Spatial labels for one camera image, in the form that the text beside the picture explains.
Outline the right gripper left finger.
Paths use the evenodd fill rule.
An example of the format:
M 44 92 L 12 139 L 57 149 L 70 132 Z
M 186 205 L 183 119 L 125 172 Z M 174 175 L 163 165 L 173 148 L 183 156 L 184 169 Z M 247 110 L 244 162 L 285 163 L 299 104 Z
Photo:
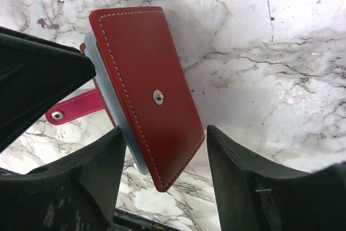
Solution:
M 125 149 L 121 130 L 114 128 L 27 174 L 2 174 L 1 230 L 108 230 Z

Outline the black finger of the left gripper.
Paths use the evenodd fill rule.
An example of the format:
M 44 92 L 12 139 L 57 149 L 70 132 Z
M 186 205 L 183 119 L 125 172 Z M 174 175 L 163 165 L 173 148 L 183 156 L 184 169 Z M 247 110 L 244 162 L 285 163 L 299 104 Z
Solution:
M 96 75 L 75 48 L 1 28 L 1 150 Z

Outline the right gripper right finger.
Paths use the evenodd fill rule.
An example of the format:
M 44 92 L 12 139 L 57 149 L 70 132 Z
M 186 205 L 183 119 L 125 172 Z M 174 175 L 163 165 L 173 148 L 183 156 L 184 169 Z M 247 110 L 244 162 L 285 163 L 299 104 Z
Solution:
M 345 163 L 288 168 L 207 127 L 222 230 L 345 230 Z

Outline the red leather card holder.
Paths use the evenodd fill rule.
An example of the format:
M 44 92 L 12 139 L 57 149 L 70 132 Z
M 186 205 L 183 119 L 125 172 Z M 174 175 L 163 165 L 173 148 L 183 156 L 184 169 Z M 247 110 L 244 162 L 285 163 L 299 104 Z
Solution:
M 205 134 L 170 29 L 159 6 L 98 9 L 80 46 L 95 66 L 94 90 L 57 103 L 54 125 L 105 110 L 143 175 L 167 191 Z

